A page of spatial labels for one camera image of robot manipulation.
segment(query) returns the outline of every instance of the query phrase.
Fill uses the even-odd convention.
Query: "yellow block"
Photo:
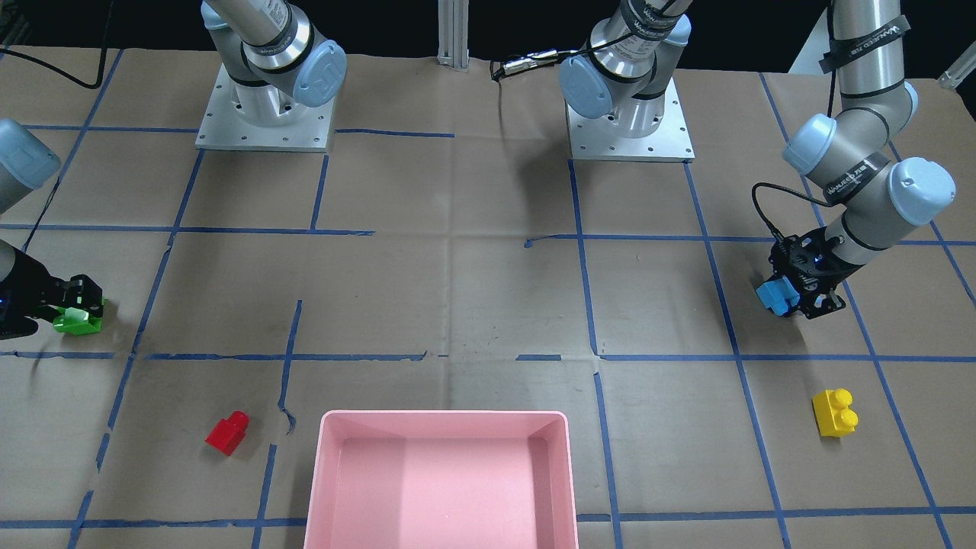
[[[846,389],[827,390],[813,398],[813,413],[821,437],[845,437],[854,432],[858,418],[850,408],[854,402]]]

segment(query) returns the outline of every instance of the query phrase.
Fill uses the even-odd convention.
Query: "red lego brick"
[[[227,419],[217,422],[217,426],[210,432],[206,443],[230,456],[237,445],[244,440],[244,430],[247,429],[251,418],[246,413],[236,410]]]

